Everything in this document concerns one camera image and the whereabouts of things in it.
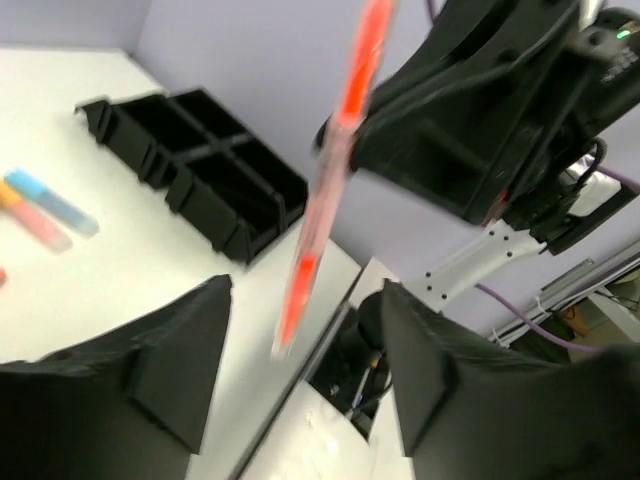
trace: white table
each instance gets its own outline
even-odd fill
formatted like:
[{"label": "white table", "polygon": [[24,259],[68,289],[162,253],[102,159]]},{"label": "white table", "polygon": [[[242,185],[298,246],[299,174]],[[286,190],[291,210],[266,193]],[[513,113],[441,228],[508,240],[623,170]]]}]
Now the white table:
[{"label": "white table", "polygon": [[164,192],[139,184],[99,148],[74,106],[160,86],[120,51],[0,49],[0,173],[21,167],[99,221],[91,239],[70,233],[54,255],[0,215],[0,361],[37,360],[165,305],[217,274],[234,282],[231,322],[202,456],[189,480],[224,480],[359,272],[343,251],[325,253],[299,341],[270,360],[297,232],[248,271],[182,218]]},{"label": "white table", "polygon": [[[375,258],[348,302],[357,308],[397,276]],[[367,442],[306,383],[293,392],[243,480],[413,480],[404,457],[393,389],[380,402]]]}]

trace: light blue marker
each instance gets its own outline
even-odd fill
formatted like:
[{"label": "light blue marker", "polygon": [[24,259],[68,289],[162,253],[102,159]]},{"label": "light blue marker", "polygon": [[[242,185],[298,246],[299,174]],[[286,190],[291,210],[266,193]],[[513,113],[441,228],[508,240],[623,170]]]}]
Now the light blue marker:
[{"label": "light blue marker", "polygon": [[24,170],[14,170],[7,174],[4,180],[24,198],[39,205],[43,210],[80,233],[87,236],[98,233],[98,222],[49,190],[46,185]]}]

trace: black plastic organizer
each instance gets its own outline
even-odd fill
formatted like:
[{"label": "black plastic organizer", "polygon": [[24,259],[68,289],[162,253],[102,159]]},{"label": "black plastic organizer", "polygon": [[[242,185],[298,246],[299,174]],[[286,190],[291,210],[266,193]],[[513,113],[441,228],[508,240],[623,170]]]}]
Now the black plastic organizer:
[{"label": "black plastic organizer", "polygon": [[302,216],[307,182],[206,91],[148,95],[76,110],[89,132],[214,250],[249,263]]}]

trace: purple cable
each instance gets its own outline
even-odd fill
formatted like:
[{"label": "purple cable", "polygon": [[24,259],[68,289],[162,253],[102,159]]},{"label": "purple cable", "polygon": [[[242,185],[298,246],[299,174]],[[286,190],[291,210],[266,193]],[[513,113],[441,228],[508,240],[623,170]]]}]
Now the purple cable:
[{"label": "purple cable", "polygon": [[518,317],[524,323],[526,323],[531,328],[531,330],[536,332],[538,335],[546,338],[550,342],[555,343],[556,345],[560,345],[561,347],[568,348],[570,350],[578,350],[580,352],[596,353],[596,352],[602,351],[601,348],[587,347],[586,345],[576,345],[575,343],[567,342],[566,340],[558,338],[555,335],[553,335],[552,333],[547,332],[544,328],[542,328],[537,323],[535,323],[535,322],[531,321],[529,318],[527,318],[527,316],[524,313],[522,313],[520,310],[518,310],[516,307],[514,307],[513,304],[509,303],[509,301],[506,298],[504,298],[502,295],[500,295],[499,293],[497,293],[497,292],[491,290],[489,287],[485,287],[484,285],[481,285],[481,284],[476,285],[476,288],[478,290],[480,290],[481,292],[484,292],[487,295],[493,297],[498,302],[500,302],[502,305],[504,305],[504,307],[507,310],[509,310],[511,313],[513,313],[516,317]]},{"label": "purple cable", "polygon": [[597,170],[607,177],[611,177],[614,180],[617,180],[621,184],[625,185],[626,187],[629,187],[631,190],[633,190],[634,193],[640,193],[640,183],[636,182],[635,180],[632,180],[629,177],[625,177],[624,175],[621,175],[617,172],[613,172],[607,167],[603,167],[602,165],[599,165]]},{"label": "purple cable", "polygon": [[427,0],[427,14],[429,15],[429,20],[431,20],[431,25],[436,23],[436,18],[438,18],[438,15],[436,14],[435,0]]}]

